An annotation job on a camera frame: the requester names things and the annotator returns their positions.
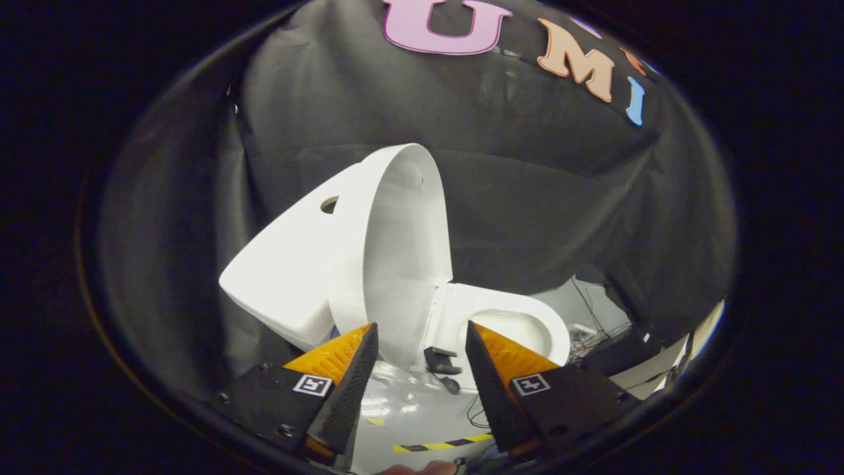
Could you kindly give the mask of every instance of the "toilet bowl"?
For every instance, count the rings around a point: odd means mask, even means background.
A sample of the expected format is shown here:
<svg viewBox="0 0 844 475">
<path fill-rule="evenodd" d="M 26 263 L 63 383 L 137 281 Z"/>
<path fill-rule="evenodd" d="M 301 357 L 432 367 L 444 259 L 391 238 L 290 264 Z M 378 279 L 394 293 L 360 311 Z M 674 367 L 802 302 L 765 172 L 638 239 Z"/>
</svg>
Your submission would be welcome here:
<svg viewBox="0 0 844 475">
<path fill-rule="evenodd" d="M 242 308 L 303 350 L 378 324 L 381 356 L 425 371 L 423 351 L 457 353 L 453 375 L 474 390 L 470 320 L 560 365 L 562 318 L 531 297 L 452 282 L 446 201 L 421 145 L 377 150 L 301 199 L 253 238 L 219 283 Z"/>
<path fill-rule="evenodd" d="M 464 390 L 475 390 L 472 369 L 463 350 L 470 320 L 501 333 L 560 366 L 569 357 L 568 330 L 560 316 L 547 304 L 515 293 L 447 283 L 437 289 L 421 346 L 457 353 L 452 358 L 452 365 L 463 372 L 450 377 Z M 418 358 L 417 364 L 411 368 L 414 371 L 424 369 L 424 358 Z"/>
</svg>

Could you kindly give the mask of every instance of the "white toilet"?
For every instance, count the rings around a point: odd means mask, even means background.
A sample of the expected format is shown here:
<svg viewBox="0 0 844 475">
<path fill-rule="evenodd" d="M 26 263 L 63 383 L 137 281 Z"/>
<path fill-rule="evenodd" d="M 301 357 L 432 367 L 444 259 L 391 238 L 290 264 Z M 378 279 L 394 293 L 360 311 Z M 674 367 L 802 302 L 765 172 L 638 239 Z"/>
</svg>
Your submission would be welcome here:
<svg viewBox="0 0 844 475">
<path fill-rule="evenodd" d="M 330 204 L 330 213 L 324 211 Z M 560 365 L 562 318 L 531 297 L 451 282 L 446 203 L 421 145 L 378 150 L 297 202 L 235 256 L 220 285 L 303 350 L 378 323 L 381 355 L 425 371 L 423 350 L 456 352 L 451 376 L 475 390 L 465 356 L 471 319 Z"/>
</svg>

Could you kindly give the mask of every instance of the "finger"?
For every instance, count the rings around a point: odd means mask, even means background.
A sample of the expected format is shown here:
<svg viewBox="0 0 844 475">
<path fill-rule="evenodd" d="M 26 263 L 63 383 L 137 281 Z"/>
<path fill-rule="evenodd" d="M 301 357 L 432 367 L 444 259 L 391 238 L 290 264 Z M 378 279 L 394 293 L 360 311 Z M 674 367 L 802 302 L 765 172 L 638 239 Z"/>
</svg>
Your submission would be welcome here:
<svg viewBox="0 0 844 475">
<path fill-rule="evenodd" d="M 404 465 L 393 465 L 387 470 L 378 473 L 377 475 L 415 475 L 416 471 L 413 468 Z"/>
<path fill-rule="evenodd" d="M 420 475 L 454 475 L 457 466 L 449 461 L 432 460 L 419 472 Z"/>
</svg>

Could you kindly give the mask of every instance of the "hazard tape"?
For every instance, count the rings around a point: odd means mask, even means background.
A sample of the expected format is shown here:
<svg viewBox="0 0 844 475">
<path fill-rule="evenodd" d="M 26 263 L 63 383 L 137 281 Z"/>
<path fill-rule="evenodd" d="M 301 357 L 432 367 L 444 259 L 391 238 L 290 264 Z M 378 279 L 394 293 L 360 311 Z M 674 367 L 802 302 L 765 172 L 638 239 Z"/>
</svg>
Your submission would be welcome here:
<svg viewBox="0 0 844 475">
<path fill-rule="evenodd" d="M 420 444 L 420 445 L 394 445 L 393 452 L 425 452 L 428 450 L 444 450 L 453 449 L 461 445 L 474 444 L 475 442 L 483 442 L 484 440 L 492 439 L 492 433 L 473 435 L 465 439 L 449 440 L 448 442 L 437 442 L 435 444 Z"/>
</svg>

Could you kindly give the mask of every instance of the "black cloth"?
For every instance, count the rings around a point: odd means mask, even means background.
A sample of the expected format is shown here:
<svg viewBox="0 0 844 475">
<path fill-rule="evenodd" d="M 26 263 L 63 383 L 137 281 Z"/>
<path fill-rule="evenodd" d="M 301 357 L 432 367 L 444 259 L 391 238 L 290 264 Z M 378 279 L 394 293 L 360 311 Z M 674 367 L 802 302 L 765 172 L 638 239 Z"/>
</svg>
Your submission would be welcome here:
<svg viewBox="0 0 844 475">
<path fill-rule="evenodd" d="M 440 169 L 455 281 L 532 294 L 589 267 L 666 346 L 706 317 L 737 245 L 717 143 L 671 82 L 641 77 L 609 35 L 539 3 L 495 4 L 513 12 L 496 49 L 448 57 L 388 42 L 383 3 L 310 2 L 173 85 L 97 210 L 99 282 L 147 367 L 202 397 L 254 363 L 292 358 L 219 290 L 219 273 L 317 185 L 408 142 Z M 471 12 L 438 5 L 431 29 L 465 34 Z M 540 17 L 613 59 L 611 103 L 539 67 Z M 641 127 L 625 114 L 627 76 L 646 90 Z"/>
</svg>

